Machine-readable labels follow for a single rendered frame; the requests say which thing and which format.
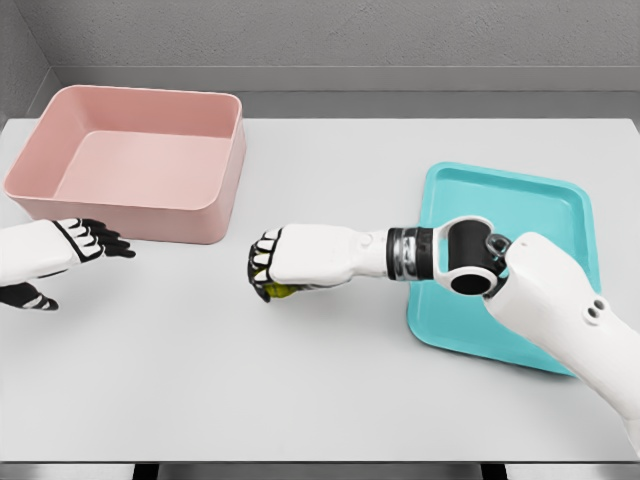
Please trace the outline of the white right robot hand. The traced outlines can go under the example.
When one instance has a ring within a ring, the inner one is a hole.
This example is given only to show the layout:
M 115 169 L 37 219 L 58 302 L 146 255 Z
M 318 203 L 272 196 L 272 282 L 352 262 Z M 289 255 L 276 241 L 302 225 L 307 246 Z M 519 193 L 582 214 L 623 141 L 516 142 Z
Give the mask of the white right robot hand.
M 247 278 L 261 300 L 265 285 L 296 285 L 298 291 L 333 288 L 355 276 L 359 233 L 342 226 L 289 224 L 268 230 L 249 249 Z

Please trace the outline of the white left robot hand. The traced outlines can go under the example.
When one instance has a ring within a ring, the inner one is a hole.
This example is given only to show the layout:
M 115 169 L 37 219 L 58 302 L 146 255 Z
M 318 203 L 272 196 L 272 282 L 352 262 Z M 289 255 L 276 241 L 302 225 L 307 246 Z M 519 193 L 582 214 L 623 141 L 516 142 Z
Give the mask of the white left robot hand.
M 129 242 L 88 218 L 36 220 L 0 229 L 0 303 L 22 310 L 55 311 L 59 304 L 31 284 L 96 259 L 131 259 Z

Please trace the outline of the pink plastic basket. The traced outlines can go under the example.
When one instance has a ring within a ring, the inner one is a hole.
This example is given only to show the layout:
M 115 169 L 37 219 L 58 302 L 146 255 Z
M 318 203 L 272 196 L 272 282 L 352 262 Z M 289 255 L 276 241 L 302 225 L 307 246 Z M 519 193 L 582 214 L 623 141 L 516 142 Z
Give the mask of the pink plastic basket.
M 232 94 L 74 85 L 49 101 L 4 191 L 34 219 L 214 244 L 228 231 L 246 148 Z

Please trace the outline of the blue plastic tray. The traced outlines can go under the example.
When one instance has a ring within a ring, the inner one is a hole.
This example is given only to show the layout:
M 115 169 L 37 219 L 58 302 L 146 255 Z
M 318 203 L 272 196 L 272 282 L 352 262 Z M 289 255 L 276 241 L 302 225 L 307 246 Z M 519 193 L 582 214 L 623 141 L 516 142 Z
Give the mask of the blue plastic tray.
M 587 193 L 566 181 L 443 162 L 426 175 L 418 224 L 438 227 L 482 216 L 509 239 L 537 232 L 572 256 L 601 289 L 596 232 Z M 474 296 L 435 282 L 410 285 L 407 323 L 423 343 L 454 352 L 565 375 L 567 369 L 494 320 Z

